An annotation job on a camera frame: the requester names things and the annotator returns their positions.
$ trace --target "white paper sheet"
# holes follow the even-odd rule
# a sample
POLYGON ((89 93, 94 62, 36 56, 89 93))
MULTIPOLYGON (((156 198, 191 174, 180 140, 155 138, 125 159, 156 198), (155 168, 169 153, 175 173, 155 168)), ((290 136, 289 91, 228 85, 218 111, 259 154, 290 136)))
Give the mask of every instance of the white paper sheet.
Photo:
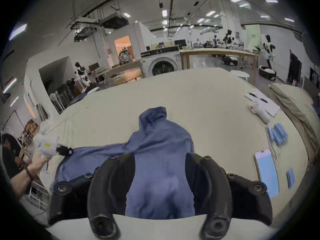
POLYGON ((270 116, 274 117, 278 113, 278 111, 280 110, 280 107, 276 103, 274 103, 270 98, 268 98, 266 95, 264 95, 258 89, 256 89, 255 91, 252 91, 251 93, 256 95, 259 98, 265 99, 268 103, 254 97, 248 93, 246 93, 244 96, 247 97, 248 99, 250 99, 251 101, 258 102, 259 105, 262 108, 264 108, 268 114, 270 114, 270 116))

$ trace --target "computer monitor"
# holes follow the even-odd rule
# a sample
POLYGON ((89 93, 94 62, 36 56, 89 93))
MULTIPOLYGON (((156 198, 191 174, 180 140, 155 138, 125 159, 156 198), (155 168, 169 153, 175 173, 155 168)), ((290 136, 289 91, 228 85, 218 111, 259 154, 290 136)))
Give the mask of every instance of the computer monitor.
POLYGON ((179 49, 181 49, 182 46, 187 46, 185 39, 175 40, 174 45, 179 46, 179 49))
POLYGON ((98 62, 89 66, 89 70, 90 71, 94 71, 97 68, 99 68, 99 63, 98 62))

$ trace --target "notepad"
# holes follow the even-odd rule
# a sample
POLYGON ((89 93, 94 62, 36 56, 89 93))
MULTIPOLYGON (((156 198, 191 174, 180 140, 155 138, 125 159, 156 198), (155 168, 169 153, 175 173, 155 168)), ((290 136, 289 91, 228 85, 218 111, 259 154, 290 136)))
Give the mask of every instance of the notepad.
POLYGON ((254 155, 260 180, 266 184, 267 193, 271 198, 279 194, 279 182, 276 166, 273 162, 271 152, 268 148, 254 155))
POLYGON ((259 91, 258 89, 256 89, 255 91, 251 91, 252 94, 256 95, 259 98, 263 98, 264 100, 267 101, 264 102, 248 93, 246 93, 244 96, 247 97, 248 99, 254 101, 254 102, 258 102, 259 105, 264 108, 264 110, 266 110, 266 112, 268 114, 270 114, 270 116, 274 117, 278 111, 280 110, 280 107, 274 103, 273 100, 271 100, 270 98, 268 98, 266 95, 264 95, 261 91, 259 91))

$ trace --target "pen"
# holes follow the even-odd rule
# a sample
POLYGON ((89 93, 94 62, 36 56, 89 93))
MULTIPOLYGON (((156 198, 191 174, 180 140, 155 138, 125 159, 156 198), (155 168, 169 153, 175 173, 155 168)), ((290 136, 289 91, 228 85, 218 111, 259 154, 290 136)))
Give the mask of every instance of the pen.
POLYGON ((262 100, 262 101, 265 102, 265 103, 268 103, 264 98, 260 98, 260 97, 256 96, 255 94, 253 94, 253 93, 251 93, 251 92, 248 92, 248 94, 250 94, 250 95, 253 96, 253 97, 256 97, 257 99, 262 100))

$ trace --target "sticker label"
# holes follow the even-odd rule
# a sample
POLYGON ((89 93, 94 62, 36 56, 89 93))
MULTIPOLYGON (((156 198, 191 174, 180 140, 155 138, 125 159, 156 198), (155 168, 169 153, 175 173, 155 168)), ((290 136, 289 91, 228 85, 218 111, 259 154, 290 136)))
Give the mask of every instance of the sticker label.
POLYGON ((174 55, 174 57, 176 57, 176 62, 180 62, 181 61, 180 54, 174 55))

